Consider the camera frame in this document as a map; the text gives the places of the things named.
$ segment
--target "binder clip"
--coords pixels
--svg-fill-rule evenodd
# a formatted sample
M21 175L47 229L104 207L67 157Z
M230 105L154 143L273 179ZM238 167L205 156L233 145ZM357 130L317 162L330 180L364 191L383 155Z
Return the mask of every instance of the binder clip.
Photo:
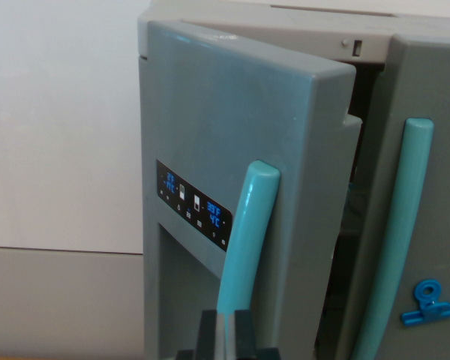
M413 295L420 304L420 310L402 313L405 326L414 326L450 317L450 303L438 302L442 292L440 283L436 280L424 280L419 283Z

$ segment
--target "white wall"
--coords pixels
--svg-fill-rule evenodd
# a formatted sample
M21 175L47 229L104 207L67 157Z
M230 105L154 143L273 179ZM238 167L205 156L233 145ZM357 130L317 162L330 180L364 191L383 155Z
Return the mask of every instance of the white wall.
M0 247L142 252L148 4L0 0Z

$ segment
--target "digital display panel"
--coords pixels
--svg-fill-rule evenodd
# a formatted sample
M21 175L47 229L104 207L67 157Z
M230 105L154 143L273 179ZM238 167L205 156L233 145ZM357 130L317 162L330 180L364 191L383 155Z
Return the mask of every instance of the digital display panel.
M191 226L227 251L232 213L157 160L157 194Z

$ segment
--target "refrigerator handle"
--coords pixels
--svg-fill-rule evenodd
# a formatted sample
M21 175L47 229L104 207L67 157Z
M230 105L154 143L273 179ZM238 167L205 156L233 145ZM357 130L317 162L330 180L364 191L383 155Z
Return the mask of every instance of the refrigerator handle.
M217 311L225 314L225 319L235 310L250 307L263 239L279 182L280 171L262 161L254 161L247 169L218 293Z
M373 360L382 341L407 259L433 133L427 118L406 120L382 252L351 360Z

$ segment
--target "gray plastic surface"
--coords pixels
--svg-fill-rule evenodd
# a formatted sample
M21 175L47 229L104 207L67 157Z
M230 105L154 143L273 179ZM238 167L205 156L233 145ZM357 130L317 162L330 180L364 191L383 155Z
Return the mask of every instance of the gray plastic surface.
M439 300L450 302L450 39L401 36L392 40L373 90L354 179L368 201L337 360L349 358L362 323L408 118L431 119L435 132L405 269L376 360L450 359L450 319L415 328L406 328L400 319L418 310L413 290L425 279L439 281Z
M347 115L354 67L183 22L149 22L139 69L145 358L194 347L198 321L165 309L200 318L204 299L218 294L225 256L158 198L157 159L233 214L252 161L280 170L253 300L257 341L279 346L284 359L311 356L361 124ZM163 252L177 246L184 249L175 255L190 254L167 260ZM185 271L191 255L203 273L181 282L195 282L199 301L167 275ZM165 318L173 334L159 325Z
M450 18L322 12L307 9L306 1L303 2L305 8L221 0L156 1L138 21L139 54L144 57L148 54L147 23L164 20L180 20L289 50L354 63L384 63L394 34L450 38ZM353 54L355 41L361 41L360 56Z

